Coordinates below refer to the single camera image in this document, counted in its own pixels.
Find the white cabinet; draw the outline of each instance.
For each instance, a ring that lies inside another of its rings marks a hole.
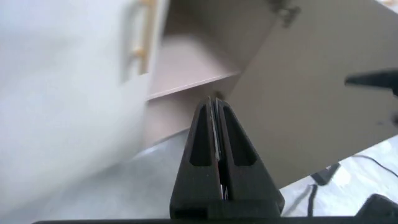
[[[270,2],[3,1],[0,213],[188,129],[208,95],[279,187],[394,135],[392,94],[344,80],[398,66],[398,15],[296,0],[285,28]]]
[[[0,5],[2,214],[141,149],[167,1]]]
[[[285,27],[269,2],[172,1],[146,146],[187,129],[199,100],[223,95],[283,187],[397,133],[390,91],[344,82],[398,67],[398,14],[373,0],[296,0],[286,7],[301,13]]]

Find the wooden handle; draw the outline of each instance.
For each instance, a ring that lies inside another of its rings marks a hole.
[[[147,8],[146,24],[144,30],[143,46],[133,50],[134,57],[141,59],[139,74],[148,73],[149,53],[152,47],[152,33],[155,23],[156,0],[141,0],[141,4]]]

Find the black cable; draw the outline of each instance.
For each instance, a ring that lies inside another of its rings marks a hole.
[[[315,199],[315,196],[317,195],[317,192],[318,192],[318,185],[313,184],[310,197],[308,198],[308,208],[307,208],[308,217],[313,217],[313,201]]]
[[[392,171],[392,170],[388,169],[387,167],[381,165],[380,162],[378,162],[377,160],[373,159],[372,157],[364,156],[364,155],[353,155],[353,157],[360,157],[360,158],[365,158],[365,159],[372,160],[377,165],[379,165],[381,168],[385,169],[386,171],[390,172],[391,174],[393,174],[394,176],[396,176],[398,178],[398,175],[394,171]]]
[[[379,165],[384,170],[390,172],[392,175],[394,175],[394,176],[396,176],[398,178],[398,175],[394,171],[392,171],[392,170],[388,169],[387,167],[383,166],[382,164],[380,164],[380,162],[378,162],[377,160],[373,159],[370,156],[353,155],[352,157],[360,157],[360,158],[369,159],[369,160],[373,161],[374,163],[376,163],[377,165]],[[315,196],[317,195],[317,192],[318,192],[318,185],[317,184],[313,184],[312,185],[312,191],[311,191],[311,194],[310,194],[310,198],[308,199],[308,209],[307,209],[307,216],[308,217],[313,217],[313,201],[315,199]]]

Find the tile floor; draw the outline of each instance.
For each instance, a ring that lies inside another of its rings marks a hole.
[[[2,224],[38,220],[168,218],[169,200],[187,132],[141,152],[129,162],[111,167],[76,186],[60,191],[0,217]],[[360,154],[372,156],[398,172],[398,137]],[[281,189],[283,216],[306,216],[311,177]],[[398,179],[372,161],[350,157],[341,161],[333,180],[320,187],[314,216],[355,215],[373,193],[398,202]]]

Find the open cabinet door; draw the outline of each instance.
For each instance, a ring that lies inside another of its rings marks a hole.
[[[398,133],[391,91],[345,86],[398,67],[398,14],[373,0],[291,1],[235,86],[230,105],[278,187]]]
[[[0,3],[0,215],[138,152],[155,3]]]

